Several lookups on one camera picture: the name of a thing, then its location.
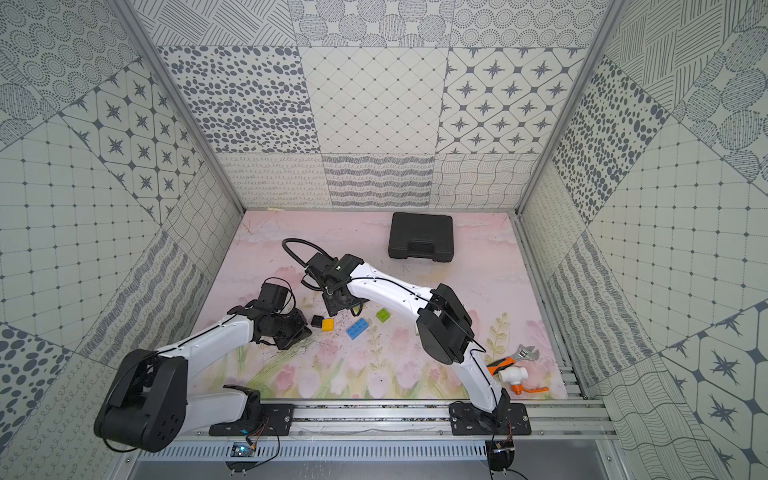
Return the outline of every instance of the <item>star pattern tile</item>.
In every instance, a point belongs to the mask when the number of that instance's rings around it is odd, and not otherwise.
[[[194,178],[199,153],[141,59],[60,115],[147,213],[163,223]]]
[[[540,154],[584,58],[583,48],[450,48],[441,154]]]

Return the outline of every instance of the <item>wavy line pattern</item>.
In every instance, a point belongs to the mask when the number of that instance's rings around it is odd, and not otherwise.
[[[77,351],[117,367],[133,349],[179,340],[191,330],[209,285],[191,258],[161,230],[139,259],[130,283],[118,289]]]
[[[638,478],[730,478],[658,356],[602,379],[591,391],[604,400]]]
[[[428,207],[433,156],[323,155],[334,207]]]
[[[580,345],[574,354],[581,365],[588,366],[588,385],[654,353],[587,230],[556,269],[549,285],[558,293],[554,303],[566,330]]]

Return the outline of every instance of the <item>wire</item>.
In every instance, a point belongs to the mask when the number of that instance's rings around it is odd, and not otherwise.
[[[101,439],[104,441],[104,444],[107,446],[107,448],[110,449],[112,452],[128,453],[128,452],[133,452],[134,450],[138,450],[136,447],[133,447],[132,449],[125,449],[125,450],[116,449],[115,447],[107,443],[107,439],[103,437]]]
[[[507,472],[512,472],[512,473],[516,473],[516,474],[520,475],[522,478],[524,478],[525,480],[528,480],[528,477],[526,477],[522,473],[518,472],[517,470],[512,470],[511,468],[507,468],[506,471]]]
[[[466,331],[466,330],[464,330],[464,329],[462,328],[462,326],[461,326],[461,325],[459,325],[459,323],[458,323],[458,320],[457,320],[457,319],[455,319],[455,318],[453,317],[453,315],[451,315],[451,314],[449,314],[448,312],[446,312],[446,311],[445,311],[445,310],[444,310],[444,309],[443,309],[443,308],[442,308],[440,305],[438,305],[437,303],[435,303],[435,302],[432,302],[431,300],[427,300],[426,298],[424,298],[424,297],[422,297],[422,296],[420,296],[420,295],[416,294],[415,292],[413,292],[413,290],[409,289],[408,287],[406,287],[406,286],[403,286],[403,285],[401,285],[400,283],[397,283],[397,282],[396,282],[396,281],[394,281],[394,280],[390,280],[390,279],[388,279],[388,278],[384,278],[384,277],[382,277],[382,276],[355,276],[355,277],[353,277],[353,278],[350,278],[350,279],[349,279],[349,281],[350,281],[350,282],[352,282],[353,280],[384,280],[385,282],[394,283],[395,285],[399,286],[400,288],[402,288],[402,289],[403,289],[403,290],[405,290],[406,292],[410,293],[411,295],[415,296],[415,297],[416,297],[416,298],[418,298],[419,300],[423,300],[423,301],[427,302],[427,304],[429,304],[429,305],[433,305],[433,306],[434,306],[434,307],[435,307],[437,310],[441,310],[441,311],[442,311],[442,312],[445,314],[445,316],[447,316],[447,317],[448,317],[448,318],[449,318],[449,319],[450,319],[450,320],[451,320],[451,321],[452,321],[452,322],[453,322],[453,323],[456,325],[456,327],[457,327],[459,330],[461,330],[461,331],[462,331],[462,333],[464,333],[464,335],[465,335],[467,338],[469,338],[469,339],[470,339],[470,340],[471,340],[471,341],[472,341],[472,342],[473,342],[475,345],[477,345],[477,346],[479,346],[479,347],[480,347],[480,351],[481,351],[481,352],[483,352],[483,353],[487,353],[487,352],[488,352],[488,351],[487,351],[487,350],[486,350],[486,349],[485,349],[485,348],[484,348],[482,345],[480,345],[480,344],[477,342],[477,340],[475,340],[475,337],[474,337],[474,336],[470,336],[470,335],[469,335],[469,333],[467,333],[467,331]]]
[[[312,247],[313,249],[317,250],[318,252],[322,253],[323,255],[325,255],[328,258],[333,258],[333,257],[331,257],[328,254],[328,252],[326,252],[325,250],[323,250],[322,248],[318,247],[317,245],[315,245],[312,242],[308,242],[308,241],[302,240],[300,238],[286,238],[285,240],[283,240],[283,242],[281,243],[283,245],[283,250],[285,250],[286,253],[288,253],[295,261],[299,262],[299,265],[303,266],[304,268],[306,268],[306,262],[304,260],[301,260],[301,258],[299,258],[299,256],[296,255],[293,252],[293,250],[291,250],[288,247],[288,243],[302,243],[304,245],[307,245],[308,247]]]
[[[285,283],[286,283],[286,285],[288,286],[288,292],[290,293],[290,298],[289,298],[288,300],[286,300],[286,302],[285,302],[285,305],[283,305],[283,308],[280,310],[280,313],[278,313],[278,315],[282,315],[282,316],[285,316],[285,315],[286,315],[286,314],[285,314],[285,313],[283,313],[283,312],[285,312],[285,309],[288,307],[288,303],[289,303],[291,300],[293,300],[293,307],[291,307],[291,310],[293,310],[294,308],[296,308],[296,296],[295,296],[295,295],[293,295],[293,289],[291,288],[291,286],[290,286],[290,283],[288,283],[288,280],[286,280],[286,279],[284,279],[284,278],[280,278],[279,276],[268,276],[268,277],[267,277],[266,279],[264,279],[264,281],[261,283],[261,286],[262,286],[262,288],[264,287],[264,284],[266,283],[266,281],[267,281],[267,280],[280,280],[281,282],[285,282]]]
[[[105,402],[109,403],[109,399],[111,399],[111,398],[112,398],[112,394],[114,394],[114,391],[115,391],[115,389],[118,387],[118,385],[120,385],[120,382],[122,382],[122,381],[123,381],[123,379],[124,379],[124,378],[125,378],[125,376],[128,374],[128,372],[130,372],[131,370],[133,370],[133,369],[134,369],[134,367],[136,367],[136,366],[139,366],[139,365],[140,365],[142,362],[144,362],[145,360],[149,360],[149,359],[151,359],[151,358],[154,358],[154,357],[156,357],[156,356],[160,355],[161,353],[170,352],[171,350],[174,350],[174,349],[175,349],[175,347],[174,347],[173,349],[167,349],[167,350],[163,350],[162,352],[152,352],[152,353],[150,353],[149,355],[146,355],[146,356],[142,357],[142,358],[141,358],[140,360],[138,360],[136,363],[132,364],[132,365],[131,365],[131,366],[129,366],[127,369],[125,369],[125,371],[124,371],[124,372],[123,372],[123,374],[120,376],[120,378],[118,378],[118,380],[117,380],[117,381],[114,383],[114,385],[112,386],[112,388],[109,390],[109,393],[108,393],[108,394],[107,394],[107,396],[105,397]],[[116,453],[128,453],[128,452],[133,452],[134,450],[138,450],[136,447],[134,447],[134,448],[132,448],[132,449],[125,449],[125,450],[116,449],[115,447],[113,447],[112,445],[109,445],[109,443],[107,443],[107,439],[106,439],[106,438],[104,438],[104,437],[101,437],[101,440],[103,440],[103,441],[104,441],[104,445],[106,445],[106,447],[107,447],[108,449],[110,449],[112,452],[116,452]]]

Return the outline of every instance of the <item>metal base plate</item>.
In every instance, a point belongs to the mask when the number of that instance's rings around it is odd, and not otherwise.
[[[289,403],[263,403],[261,404],[261,415],[256,425],[263,425],[266,422],[266,428],[261,436],[287,436],[293,422],[294,405]],[[233,432],[227,429],[226,423],[211,425],[208,429],[208,435],[212,437],[228,437],[239,435],[240,432]]]
[[[528,421],[528,411],[522,403],[500,405],[502,415],[493,422],[490,414],[474,407],[471,403],[453,403],[448,407],[451,416],[451,433],[453,435],[508,435],[509,426],[512,435],[530,435],[531,423]]]

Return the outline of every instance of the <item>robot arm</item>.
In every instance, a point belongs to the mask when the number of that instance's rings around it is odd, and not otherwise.
[[[306,319],[294,305],[282,313],[290,289],[265,282],[259,298],[236,306],[218,323],[179,342],[128,353],[96,416],[94,433],[105,440],[158,452],[179,433],[222,425],[227,434],[253,430],[262,414],[257,391],[239,386],[221,393],[187,394],[195,375],[249,342],[290,348],[308,337]]]
[[[303,243],[317,250],[309,262],[289,247]],[[453,290],[442,283],[436,289],[417,286],[379,272],[362,259],[346,254],[341,259],[301,239],[283,241],[286,252],[311,276],[323,291],[328,314],[362,307],[373,300],[415,321],[424,350],[440,363],[452,366],[469,393],[470,402],[483,412],[493,413],[508,395],[483,364],[483,349],[472,332],[472,319]]]

